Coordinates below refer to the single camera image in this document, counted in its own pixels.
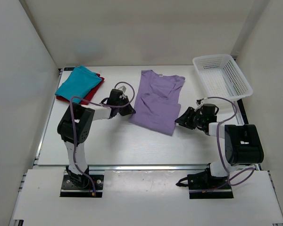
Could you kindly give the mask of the lilac t shirt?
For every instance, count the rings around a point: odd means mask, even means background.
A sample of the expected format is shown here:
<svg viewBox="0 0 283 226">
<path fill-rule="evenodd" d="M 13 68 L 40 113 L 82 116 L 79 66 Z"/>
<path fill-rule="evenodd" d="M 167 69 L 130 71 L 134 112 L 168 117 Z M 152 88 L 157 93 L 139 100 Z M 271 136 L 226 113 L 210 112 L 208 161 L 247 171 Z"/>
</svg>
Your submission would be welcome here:
<svg viewBox="0 0 283 226">
<path fill-rule="evenodd" d="M 179 96 L 184 83 L 183 76 L 165 76 L 153 70 L 142 70 L 134 103 L 136 113 L 129 122 L 168 136 L 173 135 L 175 120 L 181 110 Z"/>
</svg>

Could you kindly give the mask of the red t shirt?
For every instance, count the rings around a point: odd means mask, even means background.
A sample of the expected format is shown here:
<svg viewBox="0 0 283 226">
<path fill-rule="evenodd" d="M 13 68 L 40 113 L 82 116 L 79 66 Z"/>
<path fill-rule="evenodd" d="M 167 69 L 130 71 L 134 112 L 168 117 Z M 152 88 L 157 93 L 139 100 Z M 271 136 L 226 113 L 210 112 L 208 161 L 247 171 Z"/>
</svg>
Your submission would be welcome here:
<svg viewBox="0 0 283 226">
<path fill-rule="evenodd" d="M 101 77 L 100 74 L 96 74 L 99 78 L 101 78 L 101 82 L 99 84 L 97 84 L 97 86 L 95 86 L 93 89 L 91 89 L 89 91 L 89 93 L 84 97 L 85 100 L 91 101 L 92 98 L 94 97 L 94 95 L 96 94 L 96 92 L 99 90 L 99 88 L 102 86 L 102 84 L 104 83 L 104 78 Z M 62 96 L 56 96 L 56 99 L 62 102 L 66 102 L 69 103 L 69 100 L 67 100 L 66 98 L 62 97 Z"/>
</svg>

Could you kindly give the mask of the teal t shirt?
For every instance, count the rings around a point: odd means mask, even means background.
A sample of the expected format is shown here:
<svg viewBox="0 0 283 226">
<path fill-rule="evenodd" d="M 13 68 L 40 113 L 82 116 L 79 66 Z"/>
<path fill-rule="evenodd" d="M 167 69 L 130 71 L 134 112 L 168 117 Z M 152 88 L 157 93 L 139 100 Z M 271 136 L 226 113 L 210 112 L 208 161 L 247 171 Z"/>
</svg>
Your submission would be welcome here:
<svg viewBox="0 0 283 226">
<path fill-rule="evenodd" d="M 65 82 L 55 93 L 56 97 L 70 101 L 72 97 L 85 98 L 104 78 L 99 74 L 90 71 L 85 66 L 75 67 Z"/>
</svg>

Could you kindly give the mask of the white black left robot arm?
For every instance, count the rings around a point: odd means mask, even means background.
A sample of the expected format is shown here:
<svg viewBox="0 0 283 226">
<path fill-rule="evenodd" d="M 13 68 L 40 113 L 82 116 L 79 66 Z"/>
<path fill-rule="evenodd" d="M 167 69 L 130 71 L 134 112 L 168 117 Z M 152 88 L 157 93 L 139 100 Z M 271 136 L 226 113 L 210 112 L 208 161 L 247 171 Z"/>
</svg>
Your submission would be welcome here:
<svg viewBox="0 0 283 226">
<path fill-rule="evenodd" d="M 91 107 L 74 103 L 77 97 L 72 98 L 58 124 L 57 132 L 67 148 L 69 160 L 66 172 L 70 181 L 80 189 L 91 188 L 94 192 L 96 191 L 94 179 L 89 174 L 84 151 L 84 143 L 89 135 L 92 122 L 108 120 L 117 114 L 127 116 L 136 113 L 131 106 L 131 100 L 125 95 L 125 90 L 125 86 L 112 89 L 109 97 Z"/>
</svg>

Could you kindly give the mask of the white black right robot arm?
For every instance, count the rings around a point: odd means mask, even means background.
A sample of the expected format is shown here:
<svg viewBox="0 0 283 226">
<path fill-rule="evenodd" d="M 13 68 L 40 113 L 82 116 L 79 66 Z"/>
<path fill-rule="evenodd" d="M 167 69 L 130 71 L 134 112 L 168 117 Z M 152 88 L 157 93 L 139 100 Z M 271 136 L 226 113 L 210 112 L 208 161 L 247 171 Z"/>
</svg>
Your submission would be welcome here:
<svg viewBox="0 0 283 226">
<path fill-rule="evenodd" d="M 187 129 L 198 129 L 206 135 L 216 137 L 220 159 L 208 164 L 203 172 L 189 174 L 177 186 L 187 186 L 194 193 L 211 192 L 225 186 L 249 171 L 264 159 L 264 151 L 258 131 L 253 124 L 232 125 L 217 121 L 219 108 L 214 104 L 200 104 L 196 109 L 189 107 L 175 122 Z"/>
</svg>

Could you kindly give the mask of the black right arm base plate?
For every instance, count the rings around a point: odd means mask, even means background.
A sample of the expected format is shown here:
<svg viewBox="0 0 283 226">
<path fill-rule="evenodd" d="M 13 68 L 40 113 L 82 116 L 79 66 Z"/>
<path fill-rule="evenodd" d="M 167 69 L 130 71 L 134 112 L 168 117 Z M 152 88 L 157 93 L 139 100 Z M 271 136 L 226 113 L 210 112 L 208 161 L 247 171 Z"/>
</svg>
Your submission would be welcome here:
<svg viewBox="0 0 283 226">
<path fill-rule="evenodd" d="M 188 174 L 176 186 L 187 187 L 189 199 L 232 199 L 232 188 L 227 177 L 214 177 L 208 169 L 196 174 Z"/>
</svg>

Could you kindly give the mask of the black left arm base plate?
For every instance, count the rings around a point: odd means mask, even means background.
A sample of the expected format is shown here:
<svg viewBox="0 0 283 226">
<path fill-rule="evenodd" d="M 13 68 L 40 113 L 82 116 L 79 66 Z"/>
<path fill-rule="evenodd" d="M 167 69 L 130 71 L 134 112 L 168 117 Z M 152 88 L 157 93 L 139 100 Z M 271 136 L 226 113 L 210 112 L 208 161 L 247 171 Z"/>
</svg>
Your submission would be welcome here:
<svg viewBox="0 0 283 226">
<path fill-rule="evenodd" d="M 78 198 L 101 198 L 104 187 L 104 174 L 92 174 L 95 185 L 93 191 L 92 183 L 87 179 L 83 184 L 75 182 L 66 171 L 64 171 L 63 180 L 61 183 L 60 197 L 78 197 Z"/>
</svg>

